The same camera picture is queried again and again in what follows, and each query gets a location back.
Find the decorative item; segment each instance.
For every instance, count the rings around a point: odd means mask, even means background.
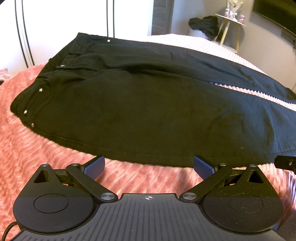
[[[229,17],[229,11],[230,10],[228,8],[225,9],[224,17],[226,17],[226,18]]]
[[[239,23],[244,24],[244,15],[242,15],[242,14],[239,17]]]
[[[235,16],[237,16],[237,12],[240,10],[240,8],[243,5],[244,0],[226,0],[227,9],[228,11],[228,18],[237,21]]]

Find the round white tabletop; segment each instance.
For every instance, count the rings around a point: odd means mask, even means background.
[[[238,23],[238,24],[240,24],[240,25],[243,25],[243,26],[245,26],[245,27],[246,27],[246,25],[244,25],[244,24],[240,23],[239,21],[235,21],[235,20],[233,20],[233,19],[227,18],[227,17],[225,17],[225,16],[222,16],[222,15],[220,15],[220,14],[217,14],[217,13],[215,13],[215,15],[216,15],[216,16],[219,16],[219,17],[222,17],[222,18],[225,18],[225,19],[228,19],[228,20],[230,20],[230,21],[232,21],[232,22],[234,22],[234,23]]]

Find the gold table leg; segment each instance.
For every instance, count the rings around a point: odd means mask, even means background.
[[[230,20],[228,20],[228,22],[227,22],[227,24],[226,24],[226,27],[225,27],[225,29],[224,29],[224,33],[223,33],[223,36],[222,36],[222,39],[221,39],[221,42],[220,42],[220,46],[224,43],[224,39],[225,39],[225,36],[226,36],[226,34],[227,34],[229,24],[230,24]]]
[[[222,23],[221,23],[221,25],[220,25],[220,27],[219,27],[219,32],[218,32],[218,35],[217,35],[217,36],[214,38],[214,41],[216,41],[216,40],[217,40],[217,38],[218,38],[218,36],[219,36],[219,33],[221,32],[221,29],[222,29],[222,27],[223,27],[224,23],[225,23],[225,19],[223,19],[223,21],[222,21]]]
[[[237,54],[239,53],[239,27],[240,25],[237,25]]]

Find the metal rivet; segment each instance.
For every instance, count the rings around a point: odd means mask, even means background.
[[[111,200],[111,199],[115,198],[115,195],[113,193],[106,192],[101,195],[101,198],[104,200]]]
[[[192,192],[183,193],[182,197],[187,200],[193,200],[196,198],[196,194]]]

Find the black jeans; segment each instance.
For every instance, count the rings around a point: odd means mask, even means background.
[[[296,103],[272,78],[180,47],[79,33],[13,101],[32,131],[62,146],[143,164],[234,167],[295,155],[296,112],[212,83]]]

